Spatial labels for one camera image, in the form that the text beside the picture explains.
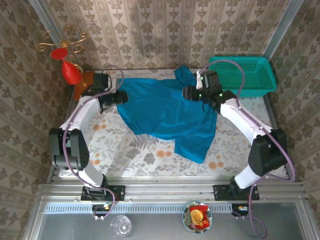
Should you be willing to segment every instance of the red vase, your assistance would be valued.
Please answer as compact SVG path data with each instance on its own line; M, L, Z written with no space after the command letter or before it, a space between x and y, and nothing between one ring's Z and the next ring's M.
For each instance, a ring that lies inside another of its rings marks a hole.
M78 68L72 64L71 62L68 62L64 60L64 58L68 55L68 50L61 47L53 50L51 52L51 57L55 60L62 60L62 74L64 76L65 81L70 85L78 84L81 79L82 75Z

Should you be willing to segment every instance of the white vent grille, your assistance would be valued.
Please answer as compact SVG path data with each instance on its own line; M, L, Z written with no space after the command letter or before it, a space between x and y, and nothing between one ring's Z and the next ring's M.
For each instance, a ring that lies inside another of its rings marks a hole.
M231 203L208 204L212 213L232 213ZM118 203L114 206L115 214L180 214L185 210L186 204L141 204ZM45 214L87 214L91 213L92 205L88 203L48 203Z

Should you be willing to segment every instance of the red candy wrapper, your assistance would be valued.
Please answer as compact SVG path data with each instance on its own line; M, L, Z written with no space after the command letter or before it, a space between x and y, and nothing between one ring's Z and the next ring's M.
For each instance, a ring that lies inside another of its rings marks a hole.
M208 206L206 205L192 206L189 208L189 210L190 212L192 212L193 210L199 210L203 214L202 225L195 225L192 223L192 225L194 225L196 229L205 229L210 226L210 222L207 217Z

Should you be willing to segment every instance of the clear glass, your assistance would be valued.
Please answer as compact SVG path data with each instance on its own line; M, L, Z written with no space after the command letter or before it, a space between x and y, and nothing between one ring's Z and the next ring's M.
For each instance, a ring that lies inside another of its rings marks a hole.
M125 215L116 216L110 223L110 231L115 239L123 239L124 237L127 237L131 230L131 221Z

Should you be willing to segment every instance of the wallpaper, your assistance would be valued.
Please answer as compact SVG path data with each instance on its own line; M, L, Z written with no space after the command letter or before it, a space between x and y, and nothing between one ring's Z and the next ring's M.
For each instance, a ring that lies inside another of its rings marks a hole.
M0 0L0 239L21 239L51 165L48 131L70 91L58 61L36 52L44 26L24 0Z
M289 0L43 0L53 21L87 32L85 70L203 66L213 55L261 55Z
M272 57L278 125L320 225L320 0L305 0Z

